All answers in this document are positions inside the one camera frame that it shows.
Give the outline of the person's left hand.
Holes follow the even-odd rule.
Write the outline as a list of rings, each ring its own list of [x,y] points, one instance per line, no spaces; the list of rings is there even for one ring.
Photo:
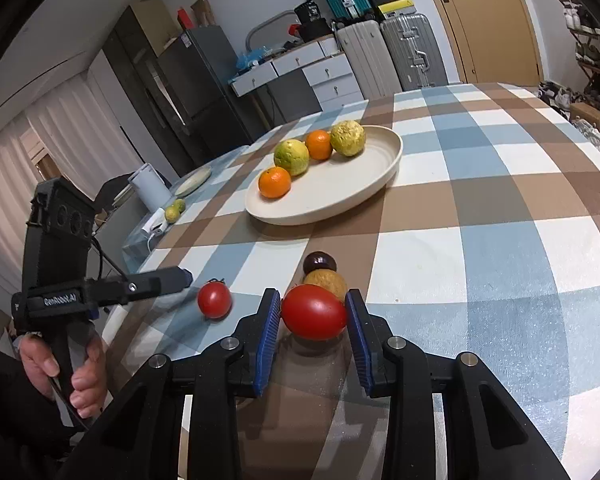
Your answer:
[[[82,418],[100,413],[107,395],[106,346],[95,334],[86,346],[84,363],[72,375],[71,405]],[[50,347],[36,335],[27,334],[20,340],[20,360],[33,387],[51,399],[54,396],[50,378],[59,373],[59,365]]]

